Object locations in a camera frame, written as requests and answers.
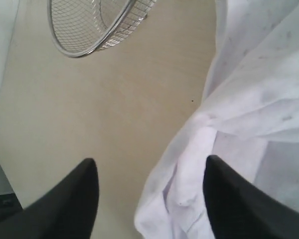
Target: wire mesh basket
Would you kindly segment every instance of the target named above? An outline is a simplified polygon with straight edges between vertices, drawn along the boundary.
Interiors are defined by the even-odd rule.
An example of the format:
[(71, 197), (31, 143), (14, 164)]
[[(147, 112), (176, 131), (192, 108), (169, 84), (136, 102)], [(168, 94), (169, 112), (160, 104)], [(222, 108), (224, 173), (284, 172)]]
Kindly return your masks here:
[(146, 18), (156, 0), (48, 0), (56, 47), (82, 57), (115, 46)]

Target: wooden floor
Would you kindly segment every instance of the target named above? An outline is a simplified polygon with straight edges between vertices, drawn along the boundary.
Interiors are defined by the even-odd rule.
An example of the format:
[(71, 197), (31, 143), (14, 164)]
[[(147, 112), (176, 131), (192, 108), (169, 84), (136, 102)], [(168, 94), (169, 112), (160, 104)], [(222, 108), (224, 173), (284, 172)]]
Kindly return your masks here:
[(45, 1), (20, 0), (0, 93), (0, 163), (22, 206), (93, 157), (101, 198), (92, 238), (140, 238), (138, 199), (200, 104), (214, 34), (213, 0), (158, 0), (120, 45), (70, 59), (52, 44)]

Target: white fabric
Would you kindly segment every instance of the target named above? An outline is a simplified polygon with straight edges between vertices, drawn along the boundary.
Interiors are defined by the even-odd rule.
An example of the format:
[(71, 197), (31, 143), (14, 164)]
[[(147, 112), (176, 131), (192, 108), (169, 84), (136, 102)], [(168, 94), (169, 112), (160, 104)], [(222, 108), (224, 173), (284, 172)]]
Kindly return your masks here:
[(199, 109), (151, 172), (135, 215), (146, 239), (213, 239), (207, 156), (299, 211), (299, 0), (217, 0), (216, 56)]

